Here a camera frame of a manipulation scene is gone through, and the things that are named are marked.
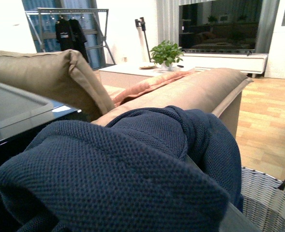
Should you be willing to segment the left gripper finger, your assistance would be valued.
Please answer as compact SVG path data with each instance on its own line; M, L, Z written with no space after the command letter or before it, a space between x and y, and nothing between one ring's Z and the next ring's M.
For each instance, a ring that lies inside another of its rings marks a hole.
M186 231L255 232L242 210L239 154L185 156Z

